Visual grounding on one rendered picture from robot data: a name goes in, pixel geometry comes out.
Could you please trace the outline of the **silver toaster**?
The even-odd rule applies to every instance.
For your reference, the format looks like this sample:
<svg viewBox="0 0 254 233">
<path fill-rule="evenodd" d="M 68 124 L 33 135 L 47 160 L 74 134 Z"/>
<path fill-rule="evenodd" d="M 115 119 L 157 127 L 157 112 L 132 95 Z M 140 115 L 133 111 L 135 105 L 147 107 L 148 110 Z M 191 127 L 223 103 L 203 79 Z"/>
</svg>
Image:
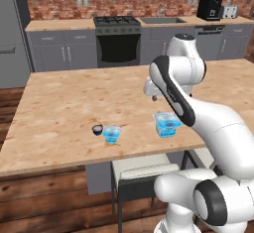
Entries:
<svg viewBox="0 0 254 233">
<path fill-rule="evenodd" d="M 236 19 L 238 17 L 238 7 L 236 5 L 224 5 L 221 7 L 222 19 Z"/>
</svg>

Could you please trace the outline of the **grey base cupboards with drawers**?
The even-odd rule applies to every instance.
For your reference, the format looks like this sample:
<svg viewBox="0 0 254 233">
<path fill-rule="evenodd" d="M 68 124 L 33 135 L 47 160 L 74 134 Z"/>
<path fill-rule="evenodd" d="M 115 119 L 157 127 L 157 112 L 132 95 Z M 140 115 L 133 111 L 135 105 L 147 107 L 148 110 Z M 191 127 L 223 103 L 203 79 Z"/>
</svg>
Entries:
<svg viewBox="0 0 254 233">
<path fill-rule="evenodd" d="M 252 24 L 226 25 L 217 58 L 244 58 L 252 28 Z"/>
<path fill-rule="evenodd" d="M 35 71 L 97 68 L 95 30 L 27 33 Z"/>
</svg>

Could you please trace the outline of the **grey sink basin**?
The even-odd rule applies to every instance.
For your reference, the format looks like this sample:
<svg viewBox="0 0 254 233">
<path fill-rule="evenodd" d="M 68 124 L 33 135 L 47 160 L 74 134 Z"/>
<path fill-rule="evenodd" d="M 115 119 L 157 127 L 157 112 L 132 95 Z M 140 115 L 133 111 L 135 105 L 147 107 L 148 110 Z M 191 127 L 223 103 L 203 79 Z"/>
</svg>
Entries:
<svg viewBox="0 0 254 233">
<path fill-rule="evenodd" d="M 168 18 L 141 18 L 141 21 L 145 24 L 181 24 L 186 23 L 181 18 L 178 17 L 168 17 Z"/>
</svg>

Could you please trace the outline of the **black chair with white cushion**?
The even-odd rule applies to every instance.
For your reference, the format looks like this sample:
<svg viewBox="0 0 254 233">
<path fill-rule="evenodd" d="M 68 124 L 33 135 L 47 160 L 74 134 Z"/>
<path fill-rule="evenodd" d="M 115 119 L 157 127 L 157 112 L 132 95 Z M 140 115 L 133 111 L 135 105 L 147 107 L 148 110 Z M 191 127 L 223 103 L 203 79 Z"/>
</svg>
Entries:
<svg viewBox="0 0 254 233">
<path fill-rule="evenodd" d="M 210 169 L 213 170 L 217 175 L 223 175 L 222 170 L 216 164 L 208 148 L 185 150 L 181 165 L 182 170 L 187 167 L 188 161 L 190 161 L 196 169 Z"/>
<path fill-rule="evenodd" d="M 154 206 L 155 178 L 179 169 L 177 164 L 169 161 L 166 154 L 117 160 L 110 163 L 111 205 L 112 213 L 117 214 L 118 233 L 122 233 L 122 204 L 126 201 L 150 198 L 151 206 Z"/>
</svg>

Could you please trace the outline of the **grey dishwasher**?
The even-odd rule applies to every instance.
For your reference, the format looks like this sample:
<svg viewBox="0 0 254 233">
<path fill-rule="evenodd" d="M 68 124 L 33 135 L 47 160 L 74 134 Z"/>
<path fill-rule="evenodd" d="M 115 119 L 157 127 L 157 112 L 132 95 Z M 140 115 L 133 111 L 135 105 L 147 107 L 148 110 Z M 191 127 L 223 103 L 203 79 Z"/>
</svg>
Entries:
<svg viewBox="0 0 254 233">
<path fill-rule="evenodd" d="M 204 60 L 216 60 L 222 40 L 224 25 L 196 26 L 196 48 Z"/>
</svg>

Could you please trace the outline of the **grey fridge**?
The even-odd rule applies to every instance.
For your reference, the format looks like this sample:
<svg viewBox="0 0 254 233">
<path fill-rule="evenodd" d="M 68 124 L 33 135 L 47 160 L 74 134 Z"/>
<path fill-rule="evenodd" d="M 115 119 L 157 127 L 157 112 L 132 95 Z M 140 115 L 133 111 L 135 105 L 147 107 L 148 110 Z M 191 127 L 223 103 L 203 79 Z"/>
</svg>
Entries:
<svg viewBox="0 0 254 233">
<path fill-rule="evenodd" d="M 27 0 L 0 0 L 0 88 L 24 87 L 34 71 L 25 32 Z"/>
</svg>

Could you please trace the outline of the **grey island base panel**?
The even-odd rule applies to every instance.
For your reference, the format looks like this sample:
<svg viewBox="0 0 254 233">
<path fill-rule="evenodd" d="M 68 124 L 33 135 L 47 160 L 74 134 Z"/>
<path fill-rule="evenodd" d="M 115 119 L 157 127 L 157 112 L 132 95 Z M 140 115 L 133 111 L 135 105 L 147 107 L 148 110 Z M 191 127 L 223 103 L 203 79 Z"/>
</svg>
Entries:
<svg viewBox="0 0 254 233">
<path fill-rule="evenodd" d="M 89 195 L 111 190 L 111 169 L 109 162 L 86 165 L 85 173 Z"/>
</svg>

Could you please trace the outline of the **small black round cup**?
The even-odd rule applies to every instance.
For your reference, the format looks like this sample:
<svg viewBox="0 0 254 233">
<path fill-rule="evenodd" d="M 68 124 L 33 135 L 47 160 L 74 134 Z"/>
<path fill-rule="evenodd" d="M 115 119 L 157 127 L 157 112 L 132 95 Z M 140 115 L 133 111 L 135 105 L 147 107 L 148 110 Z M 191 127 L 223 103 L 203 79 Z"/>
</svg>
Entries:
<svg viewBox="0 0 254 233">
<path fill-rule="evenodd" d="M 98 124 L 98 125 L 94 125 L 92 128 L 91 128 L 93 134 L 95 136 L 100 136 L 103 132 L 103 126 L 101 124 Z"/>
</svg>

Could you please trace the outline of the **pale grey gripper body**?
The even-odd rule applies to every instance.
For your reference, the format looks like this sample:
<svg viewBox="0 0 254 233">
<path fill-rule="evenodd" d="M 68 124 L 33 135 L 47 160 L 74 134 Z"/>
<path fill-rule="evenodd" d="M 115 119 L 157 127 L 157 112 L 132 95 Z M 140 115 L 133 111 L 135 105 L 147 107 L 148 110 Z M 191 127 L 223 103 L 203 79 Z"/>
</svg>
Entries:
<svg viewBox="0 0 254 233">
<path fill-rule="evenodd" d="M 150 77 L 146 78 L 143 92 L 146 96 L 150 96 L 152 98 L 153 95 L 156 95 L 157 98 L 163 95 L 163 93 L 160 91 L 160 89 L 154 84 L 152 79 Z"/>
</svg>

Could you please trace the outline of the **silver tap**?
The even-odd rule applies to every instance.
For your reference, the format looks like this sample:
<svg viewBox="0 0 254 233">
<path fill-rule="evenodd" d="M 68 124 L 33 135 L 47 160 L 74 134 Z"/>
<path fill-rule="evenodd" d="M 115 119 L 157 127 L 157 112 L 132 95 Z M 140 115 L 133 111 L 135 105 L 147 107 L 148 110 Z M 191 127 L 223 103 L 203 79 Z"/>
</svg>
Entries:
<svg viewBox="0 0 254 233">
<path fill-rule="evenodd" d="M 158 18 L 161 19 L 163 17 L 165 17 L 165 14 L 163 13 L 163 9 L 165 8 L 165 4 L 164 3 L 161 3 L 159 5 L 159 13 L 158 13 Z"/>
</svg>

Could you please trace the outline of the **large blue yogurt container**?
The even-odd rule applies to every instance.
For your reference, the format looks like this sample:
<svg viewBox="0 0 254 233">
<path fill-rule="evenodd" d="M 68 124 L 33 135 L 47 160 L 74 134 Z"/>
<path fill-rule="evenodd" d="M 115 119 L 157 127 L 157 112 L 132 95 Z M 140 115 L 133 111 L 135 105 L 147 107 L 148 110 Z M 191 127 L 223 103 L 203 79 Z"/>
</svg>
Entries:
<svg viewBox="0 0 254 233">
<path fill-rule="evenodd" d="M 156 131 L 161 138 L 174 137 L 182 122 L 175 113 L 160 112 L 153 115 Z"/>
</svg>

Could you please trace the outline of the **black stove with oven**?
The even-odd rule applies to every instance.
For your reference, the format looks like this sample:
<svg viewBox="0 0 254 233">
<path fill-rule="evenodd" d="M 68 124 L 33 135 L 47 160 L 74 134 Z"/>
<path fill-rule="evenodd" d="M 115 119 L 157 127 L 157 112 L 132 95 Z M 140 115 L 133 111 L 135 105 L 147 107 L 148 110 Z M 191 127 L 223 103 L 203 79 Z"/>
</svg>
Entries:
<svg viewBox="0 0 254 233">
<path fill-rule="evenodd" d="M 99 68 L 140 63 L 141 24 L 132 16 L 94 17 Z"/>
</svg>

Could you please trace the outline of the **grey base cupboards under sink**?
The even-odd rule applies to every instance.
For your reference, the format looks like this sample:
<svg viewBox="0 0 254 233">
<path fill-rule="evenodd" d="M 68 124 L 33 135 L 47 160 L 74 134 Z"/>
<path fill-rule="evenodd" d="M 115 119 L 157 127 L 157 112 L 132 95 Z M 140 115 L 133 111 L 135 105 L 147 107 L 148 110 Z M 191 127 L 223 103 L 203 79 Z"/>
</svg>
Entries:
<svg viewBox="0 0 254 233">
<path fill-rule="evenodd" d="M 151 27 L 143 28 L 141 34 L 140 64 L 149 64 L 164 53 L 175 34 L 190 34 L 194 27 Z"/>
</svg>

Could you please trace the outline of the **small blue yogurt container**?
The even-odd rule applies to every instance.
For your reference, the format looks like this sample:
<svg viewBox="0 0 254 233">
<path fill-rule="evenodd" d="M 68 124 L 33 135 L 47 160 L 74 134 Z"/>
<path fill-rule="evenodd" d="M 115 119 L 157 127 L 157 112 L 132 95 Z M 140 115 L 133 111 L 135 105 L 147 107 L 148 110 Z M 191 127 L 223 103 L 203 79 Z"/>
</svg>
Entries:
<svg viewBox="0 0 254 233">
<path fill-rule="evenodd" d="M 119 135 L 120 135 L 119 126 L 105 126 L 103 128 L 103 137 L 105 138 L 105 142 L 107 144 L 116 144 Z"/>
</svg>

